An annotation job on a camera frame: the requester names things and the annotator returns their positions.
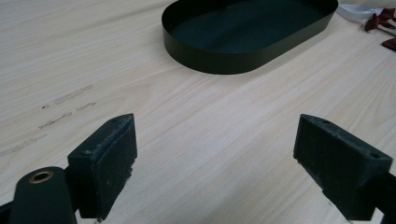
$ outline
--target bolt hole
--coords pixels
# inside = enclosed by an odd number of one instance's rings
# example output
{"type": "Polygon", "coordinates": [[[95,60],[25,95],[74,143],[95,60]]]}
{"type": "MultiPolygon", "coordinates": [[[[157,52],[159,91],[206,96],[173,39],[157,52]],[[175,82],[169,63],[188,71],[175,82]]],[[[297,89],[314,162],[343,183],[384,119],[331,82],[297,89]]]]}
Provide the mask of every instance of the bolt hole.
{"type": "Polygon", "coordinates": [[[39,184],[39,183],[49,180],[52,176],[53,176],[52,171],[43,171],[43,172],[37,173],[35,175],[32,175],[29,178],[29,182],[31,184],[39,184]]]}
{"type": "Polygon", "coordinates": [[[373,157],[374,159],[378,159],[379,158],[379,156],[377,154],[375,154],[375,153],[371,153],[370,156],[373,157]]]}

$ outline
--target black tray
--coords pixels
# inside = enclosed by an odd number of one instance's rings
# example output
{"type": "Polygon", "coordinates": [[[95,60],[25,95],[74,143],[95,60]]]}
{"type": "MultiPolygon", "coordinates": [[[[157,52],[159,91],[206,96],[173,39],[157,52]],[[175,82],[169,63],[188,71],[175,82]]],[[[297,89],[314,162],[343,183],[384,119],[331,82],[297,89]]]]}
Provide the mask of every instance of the black tray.
{"type": "Polygon", "coordinates": [[[337,0],[179,0],[163,12],[163,42],[179,63],[245,73],[323,31],[337,0]]]}

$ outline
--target tabletop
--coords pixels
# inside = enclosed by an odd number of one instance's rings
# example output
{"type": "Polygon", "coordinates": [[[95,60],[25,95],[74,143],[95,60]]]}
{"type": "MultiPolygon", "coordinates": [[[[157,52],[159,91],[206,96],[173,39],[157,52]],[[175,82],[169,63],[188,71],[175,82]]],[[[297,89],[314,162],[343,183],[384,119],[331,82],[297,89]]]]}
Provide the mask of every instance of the tabletop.
{"type": "Polygon", "coordinates": [[[134,113],[138,157],[103,223],[348,223],[292,157],[298,121],[330,120],[395,158],[392,36],[334,14],[254,71],[210,75],[167,54],[172,2],[0,1],[0,204],[134,113]]]}

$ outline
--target oval tray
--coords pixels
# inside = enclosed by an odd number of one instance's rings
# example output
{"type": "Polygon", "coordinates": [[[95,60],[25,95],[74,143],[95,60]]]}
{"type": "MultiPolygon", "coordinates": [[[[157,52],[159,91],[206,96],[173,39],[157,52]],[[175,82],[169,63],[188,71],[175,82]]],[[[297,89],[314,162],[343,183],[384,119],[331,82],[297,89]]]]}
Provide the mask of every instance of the oval tray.
{"type": "Polygon", "coordinates": [[[323,31],[336,0],[179,0],[163,12],[163,42],[185,66],[239,74],[323,31]]]}

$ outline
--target light wood surface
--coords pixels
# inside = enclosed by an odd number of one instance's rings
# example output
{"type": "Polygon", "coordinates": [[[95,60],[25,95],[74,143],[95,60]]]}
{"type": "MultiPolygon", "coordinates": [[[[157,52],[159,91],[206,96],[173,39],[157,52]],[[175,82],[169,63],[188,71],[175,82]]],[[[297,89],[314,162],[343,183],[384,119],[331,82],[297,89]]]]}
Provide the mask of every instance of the light wood surface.
{"type": "Polygon", "coordinates": [[[265,66],[214,76],[165,51],[172,2],[0,1],[0,204],[134,113],[138,158],[104,223],[348,223],[292,157],[298,120],[328,119],[395,158],[391,36],[334,14],[265,66]]]}

